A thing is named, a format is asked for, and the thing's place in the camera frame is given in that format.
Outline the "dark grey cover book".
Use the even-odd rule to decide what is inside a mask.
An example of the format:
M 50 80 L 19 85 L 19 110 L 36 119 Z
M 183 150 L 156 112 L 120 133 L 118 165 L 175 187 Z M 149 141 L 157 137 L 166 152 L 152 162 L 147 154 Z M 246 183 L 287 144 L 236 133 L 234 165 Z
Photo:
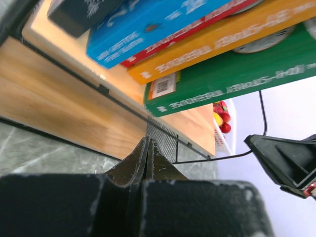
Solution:
M 123 3 L 122 0 L 53 0 L 47 16 L 64 32 L 79 38 Z

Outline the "red 13-storey treehouse book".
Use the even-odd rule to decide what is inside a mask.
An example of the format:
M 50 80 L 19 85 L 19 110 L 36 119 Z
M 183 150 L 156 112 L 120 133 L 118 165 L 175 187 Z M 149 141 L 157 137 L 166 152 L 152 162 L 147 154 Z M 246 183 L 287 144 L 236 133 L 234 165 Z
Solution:
M 254 6 L 260 4 L 260 0 L 230 0 L 228 3 L 213 10 L 211 13 L 204 17 L 190 23 L 189 25 L 181 28 L 180 30 L 170 34 L 162 40 L 150 45 L 141 52 L 131 56 L 121 63 L 122 66 L 129 68 L 151 56 L 159 51 L 189 37 L 200 30 L 210 26 L 211 24 L 218 22 L 219 20 L 247 11 Z

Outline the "blue comic cover book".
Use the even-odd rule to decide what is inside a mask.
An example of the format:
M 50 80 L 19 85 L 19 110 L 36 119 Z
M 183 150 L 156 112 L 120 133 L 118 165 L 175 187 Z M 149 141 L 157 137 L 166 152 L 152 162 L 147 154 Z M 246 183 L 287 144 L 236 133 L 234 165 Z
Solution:
M 90 32 L 86 54 L 110 69 L 231 0 L 128 0 Z

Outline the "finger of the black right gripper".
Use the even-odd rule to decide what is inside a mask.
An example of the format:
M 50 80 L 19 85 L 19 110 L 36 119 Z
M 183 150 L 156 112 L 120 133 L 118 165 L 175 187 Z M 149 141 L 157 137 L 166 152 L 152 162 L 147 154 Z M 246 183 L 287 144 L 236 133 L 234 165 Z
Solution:
M 245 144 L 280 189 L 292 195 L 316 194 L 316 136 L 291 140 L 249 135 Z

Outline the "green 104-storey treehouse book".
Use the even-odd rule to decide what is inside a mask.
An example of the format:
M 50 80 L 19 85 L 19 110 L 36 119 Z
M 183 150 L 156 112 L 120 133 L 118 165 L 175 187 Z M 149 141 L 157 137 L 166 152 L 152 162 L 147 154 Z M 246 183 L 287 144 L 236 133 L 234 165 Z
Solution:
M 311 18 L 148 83 L 144 106 L 162 117 L 315 74 Z

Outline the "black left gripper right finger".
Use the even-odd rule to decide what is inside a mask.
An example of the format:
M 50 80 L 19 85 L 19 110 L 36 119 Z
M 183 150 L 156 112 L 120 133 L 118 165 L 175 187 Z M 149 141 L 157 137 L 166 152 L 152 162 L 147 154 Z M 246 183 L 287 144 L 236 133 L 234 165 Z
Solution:
M 234 180 L 189 180 L 148 148 L 142 184 L 144 237 L 272 237 L 265 204 L 254 185 Z

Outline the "orange 39-storey treehouse book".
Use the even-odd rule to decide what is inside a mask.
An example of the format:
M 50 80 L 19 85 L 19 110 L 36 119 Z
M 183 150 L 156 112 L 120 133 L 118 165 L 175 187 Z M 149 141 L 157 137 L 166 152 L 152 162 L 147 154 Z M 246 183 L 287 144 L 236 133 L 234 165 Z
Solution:
M 139 84 L 146 84 L 303 22 L 315 14 L 314 0 L 266 0 L 165 48 L 127 72 Z

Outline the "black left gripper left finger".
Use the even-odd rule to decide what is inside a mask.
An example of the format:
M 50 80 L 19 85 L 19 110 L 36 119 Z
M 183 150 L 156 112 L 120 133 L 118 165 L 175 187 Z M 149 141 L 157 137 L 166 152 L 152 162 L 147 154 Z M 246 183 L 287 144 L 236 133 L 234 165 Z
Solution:
M 3 237 L 136 237 L 148 138 L 101 174 L 8 174 L 0 179 Z

